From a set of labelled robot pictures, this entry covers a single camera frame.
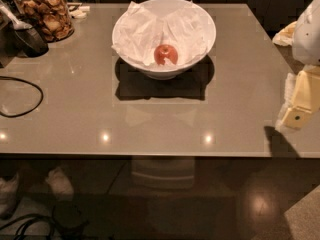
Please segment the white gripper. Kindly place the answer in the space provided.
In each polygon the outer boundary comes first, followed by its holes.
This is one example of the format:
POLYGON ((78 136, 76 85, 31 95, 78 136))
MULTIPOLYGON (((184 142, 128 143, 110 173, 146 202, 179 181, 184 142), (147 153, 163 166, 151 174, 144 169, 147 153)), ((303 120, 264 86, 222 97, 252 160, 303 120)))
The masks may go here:
POLYGON ((313 0, 299 16, 292 41, 295 60, 306 66, 285 81, 281 124, 301 129, 320 109, 320 0, 313 0))

